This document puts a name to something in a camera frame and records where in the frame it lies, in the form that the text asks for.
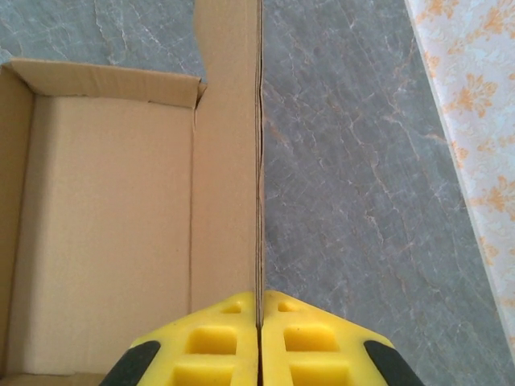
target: cardboard box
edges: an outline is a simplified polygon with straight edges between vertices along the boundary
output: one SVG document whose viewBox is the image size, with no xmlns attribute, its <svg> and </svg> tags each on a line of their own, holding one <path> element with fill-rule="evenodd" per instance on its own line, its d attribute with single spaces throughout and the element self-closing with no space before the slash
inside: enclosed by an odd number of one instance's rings
<svg viewBox="0 0 515 386">
<path fill-rule="evenodd" d="M 258 0 L 197 1 L 207 86 L 2 67 L 1 385 L 97 384 L 70 375 L 106 373 L 134 338 L 231 294 L 261 309 L 261 23 Z"/>
</svg>

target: gray marble floor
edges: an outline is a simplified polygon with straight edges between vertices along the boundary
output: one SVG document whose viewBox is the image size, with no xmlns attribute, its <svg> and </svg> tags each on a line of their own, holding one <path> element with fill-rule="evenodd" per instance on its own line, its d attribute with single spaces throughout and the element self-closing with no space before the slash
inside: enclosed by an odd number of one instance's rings
<svg viewBox="0 0 515 386">
<path fill-rule="evenodd" d="M 515 370 L 402 0 L 265 0 L 268 286 L 428 385 Z M 203 75 L 192 2 L 3 0 L 12 55 Z"/>
</svg>

